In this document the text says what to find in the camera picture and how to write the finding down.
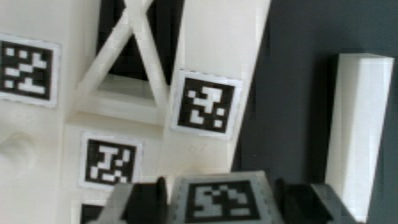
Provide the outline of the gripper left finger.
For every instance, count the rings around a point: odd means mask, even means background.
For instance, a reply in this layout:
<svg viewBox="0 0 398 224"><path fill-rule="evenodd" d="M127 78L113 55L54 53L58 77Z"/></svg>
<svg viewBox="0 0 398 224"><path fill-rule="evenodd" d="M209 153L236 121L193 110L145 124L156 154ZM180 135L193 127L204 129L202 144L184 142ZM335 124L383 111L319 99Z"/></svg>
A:
<svg viewBox="0 0 398 224"><path fill-rule="evenodd" d="M99 217L86 224L164 224L166 208L163 177L150 183L118 183Z"/></svg>

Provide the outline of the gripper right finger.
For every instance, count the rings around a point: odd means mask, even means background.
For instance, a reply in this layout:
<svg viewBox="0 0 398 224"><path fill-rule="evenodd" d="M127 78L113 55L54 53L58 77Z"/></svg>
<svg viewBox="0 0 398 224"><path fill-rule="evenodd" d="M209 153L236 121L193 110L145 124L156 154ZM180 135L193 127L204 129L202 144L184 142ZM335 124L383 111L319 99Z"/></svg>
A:
<svg viewBox="0 0 398 224"><path fill-rule="evenodd" d="M291 184L276 179L273 193L285 224L362 224L324 183Z"/></svg>

